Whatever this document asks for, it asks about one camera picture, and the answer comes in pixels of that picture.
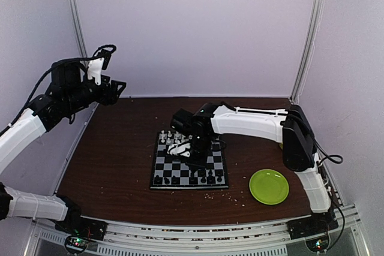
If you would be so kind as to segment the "front aluminium rail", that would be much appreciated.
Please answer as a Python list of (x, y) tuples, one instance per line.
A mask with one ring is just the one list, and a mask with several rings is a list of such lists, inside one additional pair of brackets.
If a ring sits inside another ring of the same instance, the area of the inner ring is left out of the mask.
[[(247, 224), (174, 226), (108, 221), (103, 240), (90, 243), (79, 255), (374, 255), (355, 205), (342, 206), (343, 219), (335, 211), (339, 227), (328, 236), (332, 249), (325, 254), (312, 252), (313, 235), (294, 239), (287, 223), (297, 218)], [(48, 221), (34, 224), (22, 255), (71, 255), (65, 248), (67, 234)]]

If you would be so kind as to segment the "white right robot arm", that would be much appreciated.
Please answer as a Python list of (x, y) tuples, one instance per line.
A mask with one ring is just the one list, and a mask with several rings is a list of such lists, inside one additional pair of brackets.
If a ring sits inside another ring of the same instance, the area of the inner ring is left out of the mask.
[(251, 109), (228, 103), (206, 103), (198, 111), (179, 109), (170, 126), (186, 140), (169, 146), (167, 153), (198, 167), (206, 162), (214, 140), (222, 135), (253, 137), (282, 146), (285, 168), (297, 175), (308, 198), (308, 228), (319, 233), (335, 219), (328, 175), (323, 163), (341, 164), (341, 155), (324, 151), (299, 105), (287, 109)]

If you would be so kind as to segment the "green plate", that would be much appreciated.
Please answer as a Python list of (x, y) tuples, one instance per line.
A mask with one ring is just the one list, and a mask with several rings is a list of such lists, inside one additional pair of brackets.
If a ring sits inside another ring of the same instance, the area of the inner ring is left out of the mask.
[(273, 206), (285, 201), (290, 192), (287, 179), (273, 169), (255, 172), (248, 183), (251, 195), (258, 202)]

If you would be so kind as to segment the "aluminium frame post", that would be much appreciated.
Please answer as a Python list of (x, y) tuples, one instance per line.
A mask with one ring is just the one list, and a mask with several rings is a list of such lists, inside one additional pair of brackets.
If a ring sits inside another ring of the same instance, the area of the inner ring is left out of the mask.
[(325, 0), (313, 0), (313, 6), (311, 10), (310, 21), (308, 24), (307, 36), (305, 39), (298, 72), (296, 74), (296, 79), (293, 85), (291, 95), (289, 97), (289, 100), (292, 104), (299, 103), (299, 97), (301, 96), (304, 90), (305, 81), (307, 79), (310, 64), (313, 58), (314, 42), (315, 42), (316, 34), (321, 23), (324, 1)]
[(85, 45), (82, 26), (81, 26), (81, 22), (80, 22), (79, 10), (77, 7), (77, 1), (76, 0), (68, 0), (68, 4), (69, 4), (69, 8), (70, 8), (71, 17), (72, 17), (77, 48), (78, 48), (79, 53), (82, 57), (87, 57), (88, 54), (86, 51), (86, 45)]

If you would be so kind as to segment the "right aluminium frame post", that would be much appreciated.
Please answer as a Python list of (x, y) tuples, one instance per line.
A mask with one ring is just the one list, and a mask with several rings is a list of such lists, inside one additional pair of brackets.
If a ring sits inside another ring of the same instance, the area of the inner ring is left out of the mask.
[(316, 34), (321, 23), (324, 1), (325, 0), (313, 0), (313, 6), (311, 10), (310, 21), (308, 24), (307, 36), (305, 39), (298, 72), (296, 74), (296, 79), (293, 85), (291, 95), (289, 97), (289, 100), (292, 104), (299, 103), (299, 97), (301, 96), (304, 90), (305, 81), (307, 79), (310, 64), (313, 58), (314, 42), (315, 42)]

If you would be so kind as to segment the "black and white chessboard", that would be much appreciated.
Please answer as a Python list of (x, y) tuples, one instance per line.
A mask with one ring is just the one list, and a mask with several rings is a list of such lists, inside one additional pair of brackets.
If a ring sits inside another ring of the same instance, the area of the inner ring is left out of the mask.
[(229, 179), (224, 156), (225, 142), (217, 138), (212, 142), (202, 166), (188, 165), (180, 156), (167, 153), (170, 145), (180, 144), (187, 138), (175, 131), (160, 131), (154, 146), (151, 189), (227, 189)]

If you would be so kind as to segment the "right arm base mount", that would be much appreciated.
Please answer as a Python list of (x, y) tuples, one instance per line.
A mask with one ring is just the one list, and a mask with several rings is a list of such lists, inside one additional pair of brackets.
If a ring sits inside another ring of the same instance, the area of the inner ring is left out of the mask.
[(317, 254), (325, 253), (331, 247), (329, 232), (336, 228), (338, 221), (332, 210), (287, 222), (290, 238), (304, 239), (307, 249)]

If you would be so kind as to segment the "left aluminium frame post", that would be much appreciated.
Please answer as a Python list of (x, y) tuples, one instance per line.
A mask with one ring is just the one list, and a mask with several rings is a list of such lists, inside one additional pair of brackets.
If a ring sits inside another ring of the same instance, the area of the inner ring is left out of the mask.
[(82, 26), (81, 26), (81, 22), (80, 22), (79, 10), (77, 7), (77, 1), (76, 0), (68, 0), (68, 4), (69, 4), (69, 8), (70, 8), (71, 17), (72, 17), (77, 48), (78, 48), (79, 53), (82, 57), (87, 57), (88, 54), (86, 51), (86, 45), (85, 45)]

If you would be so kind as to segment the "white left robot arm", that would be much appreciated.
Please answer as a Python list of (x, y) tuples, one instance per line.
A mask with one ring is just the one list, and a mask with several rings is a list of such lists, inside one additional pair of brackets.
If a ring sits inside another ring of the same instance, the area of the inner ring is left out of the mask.
[[(115, 45), (106, 44), (91, 57), (62, 59), (43, 73), (39, 83), (51, 77), (45, 93), (36, 95), (37, 88), (33, 88), (16, 117), (1, 131), (2, 171), (64, 118), (72, 124), (76, 114), (92, 103), (109, 106), (117, 102), (126, 83), (102, 73), (115, 51)], [(86, 229), (80, 207), (69, 198), (22, 192), (2, 184), (1, 219), (13, 217), (62, 222), (73, 234), (81, 234)]]

